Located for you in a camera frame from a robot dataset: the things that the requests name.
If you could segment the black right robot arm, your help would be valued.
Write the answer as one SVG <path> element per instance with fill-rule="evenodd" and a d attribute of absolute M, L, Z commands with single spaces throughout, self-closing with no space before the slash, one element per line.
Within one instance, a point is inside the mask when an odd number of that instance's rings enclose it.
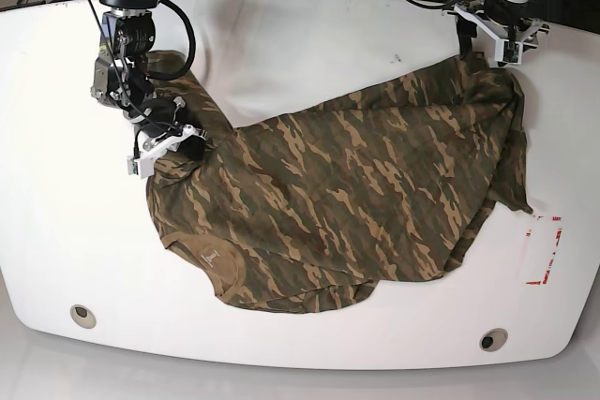
<path fill-rule="evenodd" d="M 186 13 L 170 0 L 99 0 L 107 7 L 99 22 L 100 40 L 91 95 L 101 105 L 116 108 L 134 126 L 133 154 L 127 170 L 144 179 L 168 152 L 202 153 L 206 133 L 191 121 L 187 102 L 179 95 L 164 96 L 158 81 L 176 81 L 194 61 L 196 38 Z M 163 5 L 183 22 L 188 39 L 187 59 L 177 69 L 150 68 L 156 41 L 152 11 Z"/>

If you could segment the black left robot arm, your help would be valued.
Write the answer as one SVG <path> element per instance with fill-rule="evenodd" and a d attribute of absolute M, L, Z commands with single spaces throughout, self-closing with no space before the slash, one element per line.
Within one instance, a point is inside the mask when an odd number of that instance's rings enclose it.
<path fill-rule="evenodd" d="M 528 15 L 533 0 L 461 0 L 448 13 L 456 18 L 459 55 L 473 52 L 479 31 L 493 40 L 493 60 L 500 67 L 519 65 L 523 55 L 538 47 L 538 35 L 547 34 L 549 25 Z"/>

